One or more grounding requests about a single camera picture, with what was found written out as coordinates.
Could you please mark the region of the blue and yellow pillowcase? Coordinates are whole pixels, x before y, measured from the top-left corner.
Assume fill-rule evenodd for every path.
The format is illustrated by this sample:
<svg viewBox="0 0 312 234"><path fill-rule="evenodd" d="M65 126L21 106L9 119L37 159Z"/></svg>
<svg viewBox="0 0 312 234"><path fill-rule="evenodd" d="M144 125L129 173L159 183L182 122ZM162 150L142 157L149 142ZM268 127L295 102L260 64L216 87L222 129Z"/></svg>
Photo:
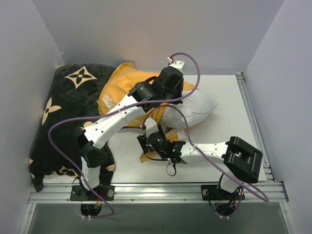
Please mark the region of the blue and yellow pillowcase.
<svg viewBox="0 0 312 234"><path fill-rule="evenodd" d="M99 95L98 110L100 115L105 115L114 111L120 114L122 107L137 103L138 101L136 101L133 97L128 96L129 90L132 89L135 84L145 81L151 77L158 77L158 75L159 72L144 72L136 70L135 64L131 62L125 62L119 65L113 71ZM184 81L183 91L191 91L193 88L194 85ZM165 110L166 107L161 107L153 111L150 117L157 123L160 123L161 117ZM143 115L136 115L136 118L128 122L125 127L140 127L143 120L147 116L147 113L143 113L143 111L140 113ZM177 130L169 130L165 136L170 142L178 141Z"/></svg>

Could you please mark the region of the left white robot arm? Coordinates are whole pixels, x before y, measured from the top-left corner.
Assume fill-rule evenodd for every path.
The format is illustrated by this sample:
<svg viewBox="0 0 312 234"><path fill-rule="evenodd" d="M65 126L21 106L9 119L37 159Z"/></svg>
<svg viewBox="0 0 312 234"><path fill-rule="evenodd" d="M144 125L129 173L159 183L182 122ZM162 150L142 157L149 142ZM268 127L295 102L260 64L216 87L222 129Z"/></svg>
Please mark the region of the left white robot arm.
<svg viewBox="0 0 312 234"><path fill-rule="evenodd" d="M81 195L87 200L98 196L100 168L107 155L101 151L111 136L138 116L163 102L182 102L184 63L174 62L156 77L136 83L106 117L77 132L81 150Z"/></svg>

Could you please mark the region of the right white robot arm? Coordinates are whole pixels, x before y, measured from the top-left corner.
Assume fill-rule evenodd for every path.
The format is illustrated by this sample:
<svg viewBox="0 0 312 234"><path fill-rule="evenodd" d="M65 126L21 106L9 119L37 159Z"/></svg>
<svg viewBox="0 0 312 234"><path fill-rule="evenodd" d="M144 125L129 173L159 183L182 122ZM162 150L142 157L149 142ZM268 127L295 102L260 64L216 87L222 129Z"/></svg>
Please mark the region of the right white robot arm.
<svg viewBox="0 0 312 234"><path fill-rule="evenodd" d="M231 176L256 184L263 154L243 139L232 136L230 140L214 144L194 144L186 141L169 141L160 132L140 135L138 142L144 154L156 153L159 160L171 164L213 162L225 165Z"/></svg>

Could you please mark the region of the white pillow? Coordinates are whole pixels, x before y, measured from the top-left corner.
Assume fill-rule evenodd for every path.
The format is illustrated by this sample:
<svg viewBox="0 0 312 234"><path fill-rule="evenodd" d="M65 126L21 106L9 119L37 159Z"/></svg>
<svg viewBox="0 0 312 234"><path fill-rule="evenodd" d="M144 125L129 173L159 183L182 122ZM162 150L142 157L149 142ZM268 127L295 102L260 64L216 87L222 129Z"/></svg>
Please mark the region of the white pillow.
<svg viewBox="0 0 312 234"><path fill-rule="evenodd" d="M185 98L182 103L174 105L185 116L188 126L192 127L199 124L214 110L218 102L213 97L195 90L190 96ZM185 129L186 124L182 115L174 108L166 107L160 120L161 125L174 129Z"/></svg>

